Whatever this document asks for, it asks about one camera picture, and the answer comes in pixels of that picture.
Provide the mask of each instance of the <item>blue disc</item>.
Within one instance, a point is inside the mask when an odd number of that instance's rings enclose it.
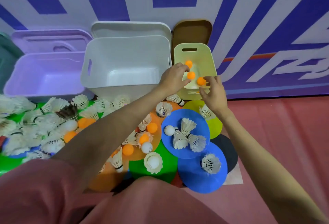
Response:
[[[178,158],[191,159],[191,158],[195,158],[195,157],[199,156],[201,154],[201,152],[193,152],[190,148],[190,145],[188,145],[184,149],[176,150],[174,148],[174,145],[172,144],[174,136],[173,135],[167,136],[164,133],[164,128],[167,125],[171,125],[173,127],[178,127],[179,129],[181,129],[181,122],[182,122],[182,118],[184,118],[184,117],[188,118],[189,120],[192,120],[193,122],[196,123],[196,128],[194,130],[192,130],[191,133],[194,135],[204,136],[206,138],[205,149],[207,149],[207,146],[208,146],[209,140],[210,140],[210,130],[209,130],[208,124],[199,113],[197,113],[193,110],[189,110],[189,109],[175,110],[168,117],[166,117],[164,119],[164,121],[162,122],[162,125],[161,125],[161,128],[162,128],[161,139],[162,139],[163,144],[165,145],[165,147],[171,154],[173,154],[174,156],[176,156]]]
[[[201,167],[201,160],[207,154],[215,154],[221,162],[220,171],[217,174],[209,174]],[[219,189],[226,180],[227,164],[223,152],[215,144],[211,143],[207,149],[199,153],[193,159],[178,159],[178,174],[182,182],[191,190],[207,194]]]
[[[8,142],[9,142],[9,138],[6,138],[6,140],[5,140],[5,141],[3,142],[3,144],[2,144],[2,149],[5,149],[5,147],[6,147],[6,145],[8,144]],[[25,152],[20,153],[20,154],[18,154],[18,155],[8,155],[8,157],[10,157],[10,158],[25,158],[25,157],[26,157],[26,154],[27,154],[28,152],[38,150],[39,147],[40,147],[40,146],[32,147],[32,148],[31,148],[30,150],[28,150],[28,151],[25,151]]]

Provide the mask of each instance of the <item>lavender storage bin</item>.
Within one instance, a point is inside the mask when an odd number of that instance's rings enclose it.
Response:
[[[13,42],[25,53],[15,64],[4,87],[7,96],[25,96],[33,102],[51,97],[71,101],[94,94],[80,83],[84,51],[92,37],[83,30],[16,31]]]

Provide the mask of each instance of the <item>blue and white wall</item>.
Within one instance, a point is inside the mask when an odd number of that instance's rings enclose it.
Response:
[[[0,31],[89,31],[97,20],[213,24],[228,97],[329,93],[329,0],[0,0]]]

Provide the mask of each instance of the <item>pink floor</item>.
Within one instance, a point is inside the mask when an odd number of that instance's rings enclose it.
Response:
[[[251,135],[329,214],[329,96],[229,101]],[[211,194],[183,189],[230,224],[276,223],[239,161],[243,184],[224,185]]]

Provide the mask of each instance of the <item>yellow disc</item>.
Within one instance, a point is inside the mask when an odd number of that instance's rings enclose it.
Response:
[[[202,100],[191,100],[185,103],[183,109],[190,109],[196,111],[197,113],[200,113],[199,107],[204,106],[204,104],[205,102]],[[213,118],[207,120],[206,122],[210,130],[210,139],[217,137],[223,129],[223,123],[218,118]]]

